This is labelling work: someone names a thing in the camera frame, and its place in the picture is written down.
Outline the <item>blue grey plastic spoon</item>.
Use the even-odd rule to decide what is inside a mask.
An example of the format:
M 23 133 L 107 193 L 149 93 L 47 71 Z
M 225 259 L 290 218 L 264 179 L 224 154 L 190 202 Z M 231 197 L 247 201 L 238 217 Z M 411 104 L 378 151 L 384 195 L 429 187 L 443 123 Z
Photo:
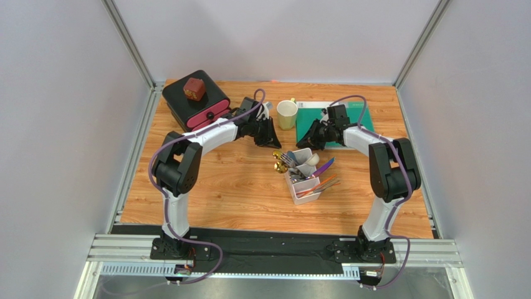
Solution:
M 292 151 L 287 152 L 287 156 L 295 163 L 297 164 L 297 158 L 295 157 L 294 153 Z

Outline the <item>iridescent purple knife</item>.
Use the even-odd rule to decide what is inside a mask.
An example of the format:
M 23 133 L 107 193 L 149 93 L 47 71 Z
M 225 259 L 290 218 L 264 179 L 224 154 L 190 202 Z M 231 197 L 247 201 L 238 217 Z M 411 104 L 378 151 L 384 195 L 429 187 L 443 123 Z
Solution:
M 327 161 L 325 164 L 323 164 L 321 167 L 316 169 L 310 176 L 308 176 L 308 179 L 313 179 L 319 177 L 321 174 L 323 174 L 333 163 L 335 162 L 335 157 Z

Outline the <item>white compartment organizer box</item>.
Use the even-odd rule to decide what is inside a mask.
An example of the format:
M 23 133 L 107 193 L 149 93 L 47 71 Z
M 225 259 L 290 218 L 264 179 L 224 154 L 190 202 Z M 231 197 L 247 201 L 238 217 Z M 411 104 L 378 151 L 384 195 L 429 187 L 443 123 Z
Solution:
M 300 166 L 297 166 L 297 169 L 299 169 L 303 174 L 309 176 L 317 170 L 316 166 L 310 166 L 306 164 L 307 160 L 313 156 L 313 152 L 311 149 L 299 149 L 297 151 L 294 151 L 294 155 L 297 161 L 302 163 Z M 284 174 L 284 178 L 287 183 L 287 187 L 289 189 L 293 203 L 296 206 L 316 201 L 320 197 L 320 193 L 313 192 L 304 195 L 306 191 L 309 191 L 320 184 L 319 178 L 310 178 L 304 179 L 302 181 L 296 181 L 296 179 L 292 179 L 289 171 Z

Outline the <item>white handled ladle spoon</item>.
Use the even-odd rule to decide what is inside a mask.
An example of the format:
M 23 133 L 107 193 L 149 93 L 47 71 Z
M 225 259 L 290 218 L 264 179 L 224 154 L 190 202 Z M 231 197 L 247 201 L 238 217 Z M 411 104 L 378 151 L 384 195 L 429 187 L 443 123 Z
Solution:
M 308 166 L 316 166 L 320 161 L 320 156 L 317 153 L 313 153 L 305 162 Z

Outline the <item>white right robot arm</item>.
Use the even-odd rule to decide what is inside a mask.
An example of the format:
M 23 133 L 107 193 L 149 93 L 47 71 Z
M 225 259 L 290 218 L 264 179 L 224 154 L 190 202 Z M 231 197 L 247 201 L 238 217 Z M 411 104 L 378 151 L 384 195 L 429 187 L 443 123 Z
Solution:
M 322 117 L 314 119 L 296 146 L 324 150 L 327 143 L 357 150 L 369 159 L 375 199 L 358 230 L 353 253 L 364 262 L 378 260 L 391 248 L 390 230 L 396 213 L 421 186 L 413 145 L 408 138 L 387 138 L 370 131 L 360 120 L 352 122 L 344 105 L 322 109 Z

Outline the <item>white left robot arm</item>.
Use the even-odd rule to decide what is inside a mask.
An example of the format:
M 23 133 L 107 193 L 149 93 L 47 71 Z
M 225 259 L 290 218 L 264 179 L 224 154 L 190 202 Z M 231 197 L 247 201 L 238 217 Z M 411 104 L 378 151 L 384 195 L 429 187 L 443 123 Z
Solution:
M 241 106 L 206 127 L 185 134 L 168 133 L 150 160 L 149 179 L 163 197 L 162 232 L 153 241 L 153 260 L 183 260 L 193 249 L 212 245 L 189 238 L 189 193 L 199 178 L 202 157 L 239 138 L 250 136 L 258 147 L 279 149 L 269 110 L 272 105 L 246 97 Z

